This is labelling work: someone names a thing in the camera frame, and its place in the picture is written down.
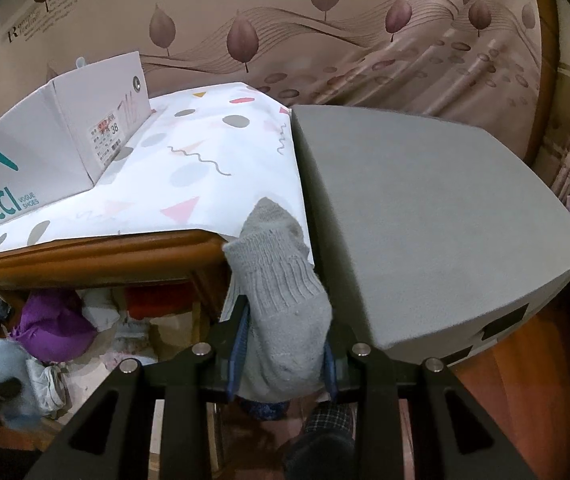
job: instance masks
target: checkered pants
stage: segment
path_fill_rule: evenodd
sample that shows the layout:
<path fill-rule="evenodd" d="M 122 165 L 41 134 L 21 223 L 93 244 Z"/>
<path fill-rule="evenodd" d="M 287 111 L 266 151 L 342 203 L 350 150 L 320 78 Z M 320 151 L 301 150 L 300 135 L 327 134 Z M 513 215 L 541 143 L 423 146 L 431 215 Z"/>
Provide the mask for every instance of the checkered pants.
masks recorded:
<path fill-rule="evenodd" d="M 305 421 L 303 433 L 312 433 L 319 430 L 338 430 L 349 436 L 354 430 L 354 419 L 348 404 L 335 404 L 334 402 L 321 402 Z"/>

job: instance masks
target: squiggly line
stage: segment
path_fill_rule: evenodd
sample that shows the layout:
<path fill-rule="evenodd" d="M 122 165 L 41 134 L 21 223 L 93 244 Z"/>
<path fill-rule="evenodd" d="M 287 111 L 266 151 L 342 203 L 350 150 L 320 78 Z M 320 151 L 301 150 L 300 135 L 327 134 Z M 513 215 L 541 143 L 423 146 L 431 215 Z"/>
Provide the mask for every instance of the squiggly line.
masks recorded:
<path fill-rule="evenodd" d="M 213 164 L 216 167 L 216 171 L 218 173 L 220 173 L 221 175 L 224 176 L 232 176 L 231 173 L 223 173 L 222 171 L 220 171 L 220 168 L 218 167 L 218 163 L 215 160 L 203 160 L 202 158 L 200 158 L 200 153 L 198 152 L 194 152 L 194 153 L 187 153 L 185 150 L 174 150 L 173 146 L 167 146 L 170 150 L 172 150 L 172 153 L 182 153 L 185 156 L 191 156 L 191 155 L 196 155 L 198 157 L 198 160 L 200 162 L 210 162 L 211 164 Z"/>
<path fill-rule="evenodd" d="M 284 150 L 285 149 L 285 127 L 281 126 L 280 127 L 280 147 L 276 149 L 277 152 L 279 152 L 281 155 L 285 155 L 285 153 L 281 152 L 280 150 Z"/>

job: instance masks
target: blue fabric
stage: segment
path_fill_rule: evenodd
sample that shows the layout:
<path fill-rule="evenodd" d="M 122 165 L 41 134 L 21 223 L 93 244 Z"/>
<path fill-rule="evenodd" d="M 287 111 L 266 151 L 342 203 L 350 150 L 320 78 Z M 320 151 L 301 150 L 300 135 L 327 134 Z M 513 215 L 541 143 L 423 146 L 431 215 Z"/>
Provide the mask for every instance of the blue fabric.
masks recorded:
<path fill-rule="evenodd" d="M 238 327 L 238 333 L 229 357 L 229 383 L 227 384 L 227 399 L 231 402 L 238 392 L 241 383 L 242 367 L 247 355 L 247 335 L 249 333 L 249 303 L 242 311 L 242 318 Z"/>
<path fill-rule="evenodd" d="M 255 402 L 254 400 L 238 399 L 238 404 L 251 418 L 256 420 L 280 420 L 287 414 L 287 402 Z"/>
<path fill-rule="evenodd" d="M 336 363 L 334 362 L 334 354 L 332 347 L 328 341 L 325 341 L 324 361 L 322 363 L 322 376 L 325 383 L 325 389 L 332 400 L 336 400 L 338 395 L 338 385 L 336 383 Z"/>

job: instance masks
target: black rectangle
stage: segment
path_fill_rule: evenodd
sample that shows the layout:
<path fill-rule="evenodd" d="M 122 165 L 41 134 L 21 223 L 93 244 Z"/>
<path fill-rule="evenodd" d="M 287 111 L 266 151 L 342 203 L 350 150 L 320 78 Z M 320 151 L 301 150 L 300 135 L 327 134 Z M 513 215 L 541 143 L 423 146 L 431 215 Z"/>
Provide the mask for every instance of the black rectangle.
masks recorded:
<path fill-rule="evenodd" d="M 444 362 L 446 365 L 450 365 L 455 363 L 456 361 L 460 361 L 460 359 L 465 359 L 469 355 L 469 352 L 472 351 L 473 346 L 469 346 L 468 348 L 463 348 L 458 352 L 454 352 L 453 354 L 449 354 L 447 357 L 443 357 L 441 361 Z"/>
<path fill-rule="evenodd" d="M 487 338 L 495 336 L 500 332 L 507 330 L 509 327 L 514 326 L 516 323 L 521 322 L 525 317 L 525 312 L 527 311 L 528 306 L 529 303 L 526 303 L 516 310 L 512 310 L 510 313 L 505 314 L 504 316 L 501 316 L 485 325 L 482 329 L 482 340 L 484 341 Z"/>

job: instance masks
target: red cloth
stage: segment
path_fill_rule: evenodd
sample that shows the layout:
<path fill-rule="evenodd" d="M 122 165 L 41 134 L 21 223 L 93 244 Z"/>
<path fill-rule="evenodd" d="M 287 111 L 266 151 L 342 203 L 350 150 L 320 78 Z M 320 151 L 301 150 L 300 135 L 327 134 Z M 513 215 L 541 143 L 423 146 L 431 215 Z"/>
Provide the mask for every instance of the red cloth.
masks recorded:
<path fill-rule="evenodd" d="M 128 286 L 125 288 L 127 311 L 134 319 L 161 317 L 189 312 L 196 298 L 190 282 L 175 285 Z"/>

